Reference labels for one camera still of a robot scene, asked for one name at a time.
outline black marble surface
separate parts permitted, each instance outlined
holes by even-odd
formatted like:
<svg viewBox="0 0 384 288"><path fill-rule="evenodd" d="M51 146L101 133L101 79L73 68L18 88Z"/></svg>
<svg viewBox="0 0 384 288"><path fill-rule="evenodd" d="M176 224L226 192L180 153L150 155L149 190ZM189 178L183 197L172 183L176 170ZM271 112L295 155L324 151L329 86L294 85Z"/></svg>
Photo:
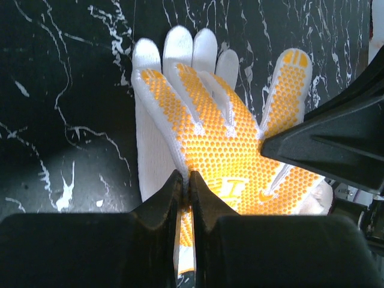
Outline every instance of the black marble surface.
<svg viewBox="0 0 384 288"><path fill-rule="evenodd" d="M4 0L0 221L18 212L121 212L141 203L131 53L176 24L238 53L236 91L260 119L286 48L314 62L307 110L367 65L364 0Z"/></svg>

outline glove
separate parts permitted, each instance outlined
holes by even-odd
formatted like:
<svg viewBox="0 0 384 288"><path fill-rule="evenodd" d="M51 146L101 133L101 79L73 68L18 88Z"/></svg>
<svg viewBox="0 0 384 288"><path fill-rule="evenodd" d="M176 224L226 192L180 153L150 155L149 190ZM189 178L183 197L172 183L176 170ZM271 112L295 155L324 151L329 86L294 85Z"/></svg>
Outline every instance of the glove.
<svg viewBox="0 0 384 288"><path fill-rule="evenodd" d="M309 57L298 49L281 54L258 125L233 91L235 81L228 83L233 78L225 80L226 75L223 78L218 73L219 67L226 67L237 74L238 59L234 52L229 50L219 57L214 75L217 44L213 33L202 30L193 44L187 35L181 27L168 34L163 74L154 43L140 40L133 53L131 77L135 99L153 119L152 124L169 148L169 154L162 155L163 160L172 157L183 175L184 187L188 187L190 172L198 170L211 191L240 214L328 213L332 190L323 177L260 155L266 137L302 122L312 73ZM167 58L170 38L178 53ZM159 154L159 146L165 143L157 139L153 142L156 144L153 151ZM191 247L192 241L191 213L184 211L181 245ZM186 251L187 258L191 258L191 250ZM189 264L181 260L183 267Z"/></svg>
<svg viewBox="0 0 384 288"><path fill-rule="evenodd" d="M202 29L192 40L187 29L176 26L169 31L165 40L163 75L169 78L171 65L183 63L198 70L216 71L234 89L239 69L237 54L232 50L224 51L217 67L216 57L217 42L211 30ZM161 71L156 45L149 39L140 39L133 51L132 64L133 70L151 68ZM176 166L164 137L137 93L134 98L139 187L144 202L164 185Z"/></svg>

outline black plastic jaw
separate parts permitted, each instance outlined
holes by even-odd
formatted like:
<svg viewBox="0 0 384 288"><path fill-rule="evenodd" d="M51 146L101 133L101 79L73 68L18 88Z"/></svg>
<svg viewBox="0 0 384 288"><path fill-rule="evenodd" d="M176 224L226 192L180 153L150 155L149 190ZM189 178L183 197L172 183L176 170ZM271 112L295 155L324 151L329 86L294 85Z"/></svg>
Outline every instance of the black plastic jaw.
<svg viewBox="0 0 384 288"><path fill-rule="evenodd" d="M240 216L191 173L196 287L381 287L341 216Z"/></svg>
<svg viewBox="0 0 384 288"><path fill-rule="evenodd" d="M264 141L261 155L384 195L384 47L340 95Z"/></svg>
<svg viewBox="0 0 384 288"><path fill-rule="evenodd" d="M182 177L127 214L17 214L0 223L1 287L176 287Z"/></svg>

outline work glove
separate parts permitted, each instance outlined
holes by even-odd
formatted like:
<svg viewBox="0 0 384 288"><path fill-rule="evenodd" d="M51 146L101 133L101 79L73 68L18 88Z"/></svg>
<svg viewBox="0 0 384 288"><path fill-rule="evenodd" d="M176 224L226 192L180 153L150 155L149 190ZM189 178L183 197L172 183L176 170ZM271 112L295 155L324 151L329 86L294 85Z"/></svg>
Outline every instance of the work glove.
<svg viewBox="0 0 384 288"><path fill-rule="evenodd" d="M162 72L156 45L137 42L131 81L143 200L177 168L185 192L190 172L199 171L240 214L327 214L333 193L322 176L260 155L265 138L303 121L312 75L308 55L288 49L278 58L260 125L233 91L236 53L224 51L217 64L216 57L208 29L194 40L181 26L171 29ZM190 208L182 214L180 244L179 272L193 269Z"/></svg>

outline yellow dotted palm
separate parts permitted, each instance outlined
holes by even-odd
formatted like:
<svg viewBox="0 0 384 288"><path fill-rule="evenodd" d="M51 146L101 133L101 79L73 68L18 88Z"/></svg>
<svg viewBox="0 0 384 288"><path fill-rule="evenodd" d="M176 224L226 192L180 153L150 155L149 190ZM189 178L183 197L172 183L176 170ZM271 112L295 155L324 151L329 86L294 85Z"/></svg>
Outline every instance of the yellow dotted palm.
<svg viewBox="0 0 384 288"><path fill-rule="evenodd" d="M264 158L260 149L265 137L302 121L308 56L298 49L280 56L260 126L223 79L184 64L174 70L173 86L158 71L138 71L135 91L158 118L176 166L199 171L211 191L240 214L297 213L323 178ZM181 245L192 246L190 211L182 215L181 233Z"/></svg>

